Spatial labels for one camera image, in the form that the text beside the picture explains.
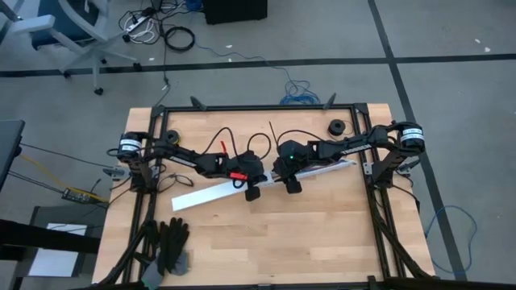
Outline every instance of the white foam strip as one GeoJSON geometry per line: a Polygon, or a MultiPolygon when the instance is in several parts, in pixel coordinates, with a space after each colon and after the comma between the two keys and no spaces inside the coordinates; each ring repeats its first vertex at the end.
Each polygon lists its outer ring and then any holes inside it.
{"type": "MultiPolygon", "coordinates": [[[[296,178],[300,180],[308,176],[314,176],[317,174],[334,171],[355,164],[356,162],[353,160],[343,159],[340,160],[337,164],[332,164],[330,166],[326,166],[323,168],[313,169],[307,172],[299,172],[298,174],[296,174],[296,178]]],[[[260,182],[256,185],[257,187],[264,188],[275,184],[283,184],[281,182],[274,182],[271,172],[266,172],[265,175],[267,176],[267,181],[260,182]]],[[[235,188],[233,186],[233,181],[224,182],[223,184],[218,184],[209,188],[204,188],[202,190],[185,194],[180,197],[174,197],[172,199],[172,210],[178,211],[182,209],[188,209],[189,207],[195,205],[201,205],[209,201],[218,200],[219,198],[229,197],[236,193],[242,193],[247,189],[247,184],[244,184],[241,188],[235,188]]]]}

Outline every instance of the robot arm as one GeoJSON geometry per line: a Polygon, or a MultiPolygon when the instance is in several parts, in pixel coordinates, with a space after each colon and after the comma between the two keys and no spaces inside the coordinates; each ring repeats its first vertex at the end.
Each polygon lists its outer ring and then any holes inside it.
{"type": "Polygon", "coordinates": [[[241,184],[248,183],[249,188],[267,180],[260,158],[253,151],[245,151],[229,158],[226,152],[199,154],[177,144],[176,131],[167,131],[162,138],[154,139],[148,133],[127,132],[122,135],[117,157],[131,169],[133,178],[131,188],[135,191],[150,191],[156,187],[152,180],[152,171],[148,163],[154,159],[167,159],[193,168],[206,178],[227,178],[238,180],[241,184]],[[152,153],[142,156],[144,140],[154,141],[152,153]]]}
{"type": "Polygon", "coordinates": [[[318,140],[301,145],[293,140],[278,147],[279,157],[274,161],[273,171],[286,184],[287,192],[300,193],[301,184],[295,174],[314,165],[333,164],[343,156],[370,148],[385,148],[389,154],[372,165],[370,174],[373,184],[390,187],[393,172],[407,157],[425,151],[422,128],[413,122],[393,123],[390,126],[374,126],[369,132],[342,141],[318,140]],[[396,131],[397,138],[389,136],[396,131]]]}

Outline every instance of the yellow cable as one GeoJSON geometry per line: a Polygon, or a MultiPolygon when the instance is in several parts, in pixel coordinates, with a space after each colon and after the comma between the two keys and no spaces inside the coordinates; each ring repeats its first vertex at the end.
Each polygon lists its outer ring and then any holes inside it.
{"type": "Polygon", "coordinates": [[[48,169],[46,169],[45,166],[43,166],[41,163],[39,163],[38,161],[30,158],[29,156],[26,156],[26,155],[23,155],[23,154],[20,154],[20,157],[22,157],[23,159],[25,159],[26,161],[34,164],[42,173],[44,173],[45,175],[47,175],[48,177],[50,177],[52,180],[54,180],[54,182],[56,182],[59,186],[61,187],[64,187],[66,189],[70,189],[71,191],[75,192],[75,193],[82,193],[82,194],[85,194],[87,195],[88,197],[91,197],[93,199],[96,199],[98,201],[102,201],[102,202],[109,202],[108,200],[104,199],[104,198],[101,198],[101,197],[97,197],[96,195],[94,194],[91,194],[91,193],[88,193],[84,190],[80,190],[78,188],[73,188],[71,186],[68,186],[66,185],[65,183],[61,182],[55,175],[53,175],[48,169]]]}

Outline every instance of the chair leg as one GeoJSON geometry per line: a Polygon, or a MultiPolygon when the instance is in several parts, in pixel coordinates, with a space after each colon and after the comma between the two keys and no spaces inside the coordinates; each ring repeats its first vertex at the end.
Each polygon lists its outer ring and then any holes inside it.
{"type": "Polygon", "coordinates": [[[98,66],[98,60],[97,60],[97,59],[93,58],[93,59],[92,59],[92,61],[93,61],[93,67],[92,67],[92,69],[93,69],[93,73],[94,73],[94,88],[95,88],[94,92],[95,92],[97,95],[99,95],[99,96],[100,96],[100,95],[102,95],[102,93],[104,93],[104,89],[103,89],[103,88],[100,88],[100,87],[98,86],[98,74],[99,74],[99,72],[100,72],[100,68],[99,68],[99,66],[98,66]]]}
{"type": "Polygon", "coordinates": [[[104,50],[102,49],[101,50],[101,53],[105,56],[113,56],[113,57],[118,57],[120,59],[123,59],[123,60],[132,60],[133,62],[137,62],[138,59],[136,59],[135,57],[132,57],[132,56],[126,56],[126,55],[123,55],[122,53],[118,53],[118,52],[110,52],[108,50],[104,50]]]}
{"type": "Polygon", "coordinates": [[[91,57],[91,53],[90,52],[80,54],[75,59],[73,59],[72,61],[70,61],[69,63],[67,63],[63,67],[61,67],[59,70],[62,73],[65,73],[66,70],[68,70],[69,68],[73,67],[75,64],[79,64],[79,63],[81,63],[81,62],[83,62],[85,60],[88,60],[90,57],[91,57]]]}

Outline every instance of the wooden table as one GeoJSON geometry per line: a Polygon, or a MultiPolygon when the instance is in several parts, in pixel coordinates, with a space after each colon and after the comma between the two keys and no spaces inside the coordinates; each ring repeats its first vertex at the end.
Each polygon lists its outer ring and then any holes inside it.
{"type": "MultiPolygon", "coordinates": [[[[373,126],[390,124],[388,105],[369,104],[368,108],[373,126]]],[[[203,151],[215,132],[229,126],[235,134],[238,152],[243,152],[252,134],[271,135],[268,121],[273,123],[277,135],[290,129],[303,129],[326,138],[327,126],[335,118],[351,121],[349,110],[188,112],[170,114],[167,129],[181,133],[183,147],[203,151]]],[[[147,131],[149,119],[149,108],[131,109],[126,131],[147,131]]],[[[298,133],[285,137],[282,141],[295,139],[304,143],[313,139],[298,133]]],[[[218,140],[226,143],[231,156],[229,134],[222,133],[218,140]]],[[[260,137],[251,145],[257,155],[264,154],[267,146],[260,137]]],[[[219,142],[210,149],[210,152],[217,151],[222,151],[219,142]]],[[[379,153],[383,158],[387,151],[379,150],[379,153]]],[[[272,150],[264,159],[266,170],[272,169],[276,157],[276,151],[272,150]]],[[[360,163],[358,154],[348,158],[360,163]]],[[[157,221],[182,217],[191,229],[185,247],[189,252],[189,273],[181,277],[166,275],[162,285],[357,282],[365,281],[370,275],[382,280],[360,165],[303,179],[300,194],[289,195],[284,186],[276,186],[263,188],[261,198],[253,202],[246,202],[243,194],[236,194],[174,213],[172,197],[225,180],[208,180],[191,168],[167,160],[164,164],[167,166],[165,175],[172,172],[186,175],[195,182],[195,187],[176,184],[157,198],[157,221]]],[[[408,181],[400,176],[395,176],[393,182],[410,190],[408,181]]],[[[127,186],[113,191],[111,199],[127,186]]],[[[414,200],[395,188],[388,193],[400,242],[422,269],[433,275],[414,200]]],[[[110,206],[94,282],[105,277],[123,253],[134,205],[135,194],[128,193],[110,206]]],[[[386,240],[385,245],[388,253],[392,253],[386,240]]],[[[389,262],[395,274],[392,257],[389,262]]],[[[138,268],[133,267],[133,280],[137,278],[135,269],[138,268]]]]}

